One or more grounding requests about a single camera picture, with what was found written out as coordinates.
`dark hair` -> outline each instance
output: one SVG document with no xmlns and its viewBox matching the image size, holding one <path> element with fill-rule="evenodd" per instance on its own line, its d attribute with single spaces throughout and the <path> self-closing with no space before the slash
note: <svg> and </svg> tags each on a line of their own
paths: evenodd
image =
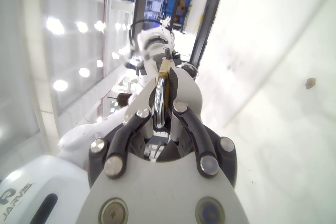
<svg viewBox="0 0 336 224">
<path fill-rule="evenodd" d="M 132 93 L 119 93 L 117 96 L 117 102 L 120 107 L 125 107 L 128 105 L 128 99 L 132 96 Z"/>
</svg>

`stain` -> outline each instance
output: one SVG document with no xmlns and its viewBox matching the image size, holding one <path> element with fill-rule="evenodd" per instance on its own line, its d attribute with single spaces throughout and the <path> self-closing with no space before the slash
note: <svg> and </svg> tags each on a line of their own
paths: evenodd
<svg viewBox="0 0 336 224">
<path fill-rule="evenodd" d="M 307 79 L 307 82 L 305 84 L 307 89 L 311 89 L 313 86 L 316 85 L 316 79 L 315 78 L 309 78 Z"/>
</svg>

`metal screw cap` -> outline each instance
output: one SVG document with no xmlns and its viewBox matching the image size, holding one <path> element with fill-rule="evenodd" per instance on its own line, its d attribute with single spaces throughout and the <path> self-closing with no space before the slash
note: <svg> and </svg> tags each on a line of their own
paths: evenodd
<svg viewBox="0 0 336 224">
<path fill-rule="evenodd" d="M 102 224 L 125 224 L 128 219 L 126 204 L 120 199 L 112 199 L 107 202 L 101 213 Z"/>
<path fill-rule="evenodd" d="M 233 141 L 227 137 L 222 137 L 219 143 L 222 149 L 226 152 L 232 152 L 234 150 Z"/>
<path fill-rule="evenodd" d="M 90 150 L 92 153 L 99 153 L 103 150 L 105 146 L 105 142 L 102 138 L 97 138 L 95 141 L 91 143 Z"/>
<path fill-rule="evenodd" d="M 222 205 L 211 197 L 204 197 L 199 200 L 195 216 L 198 224 L 223 224 L 225 221 Z"/>
<path fill-rule="evenodd" d="M 147 118 L 149 115 L 149 110 L 146 108 L 144 110 L 138 110 L 136 115 L 140 118 Z"/>
<path fill-rule="evenodd" d="M 201 169 L 210 176 L 215 176 L 218 173 L 218 162 L 213 156 L 206 155 L 201 158 Z"/>
<path fill-rule="evenodd" d="M 185 112 L 188 107 L 185 103 L 182 103 L 182 102 L 177 102 L 175 105 L 174 105 L 174 109 L 179 112 L 179 113 L 183 113 Z"/>
<path fill-rule="evenodd" d="M 108 177 L 112 178 L 118 175 L 123 168 L 123 160 L 118 155 L 113 155 L 105 162 L 104 170 Z"/>
</svg>

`black metal frame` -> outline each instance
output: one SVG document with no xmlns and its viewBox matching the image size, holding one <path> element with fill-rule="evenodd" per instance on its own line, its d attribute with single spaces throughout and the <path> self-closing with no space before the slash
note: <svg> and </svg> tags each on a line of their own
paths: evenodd
<svg viewBox="0 0 336 224">
<path fill-rule="evenodd" d="M 145 4 L 142 3 L 143 0 L 135 0 L 135 7 L 134 7 L 134 20 L 133 23 L 135 23 L 140 16 L 144 15 L 144 7 Z M 215 20 L 215 15 L 217 13 L 218 5 L 220 0 L 207 0 L 206 7 L 204 10 L 204 17 L 203 21 L 201 22 L 198 33 L 196 36 L 196 40 L 193 46 L 192 54 L 190 57 L 190 63 L 193 64 L 196 68 L 200 65 L 200 61 L 202 59 L 208 37 L 211 31 L 212 24 Z M 172 19 L 175 19 L 176 10 L 178 7 L 179 0 L 175 0 L 173 12 L 172 12 Z M 186 18 L 187 11 L 184 13 L 184 20 L 182 23 L 181 31 L 184 28 L 185 25 L 185 18 Z M 174 26 L 174 21 L 172 20 L 169 25 L 169 30 L 171 31 Z M 136 36 L 137 33 L 135 32 L 135 25 L 133 27 L 133 34 Z"/>
<path fill-rule="evenodd" d="M 199 26 L 195 44 L 192 49 L 190 63 L 196 68 L 199 67 L 199 63 L 202 59 L 205 47 L 208 43 L 208 37 L 211 31 L 213 22 L 215 21 L 217 8 L 220 0 L 207 0 L 207 4 L 204 11 L 203 21 Z"/>
</svg>

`jarvis logo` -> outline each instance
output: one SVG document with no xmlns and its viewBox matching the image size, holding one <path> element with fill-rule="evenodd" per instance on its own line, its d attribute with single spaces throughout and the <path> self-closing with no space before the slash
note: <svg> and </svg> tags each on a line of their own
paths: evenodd
<svg viewBox="0 0 336 224">
<path fill-rule="evenodd" d="M 21 200 L 22 196 L 31 186 L 32 184 L 26 184 L 18 194 L 16 189 L 9 188 L 0 196 L 0 204 L 6 206 L 6 211 L 3 213 L 4 221 L 6 221 L 8 215 L 11 213 L 17 203 Z"/>
</svg>

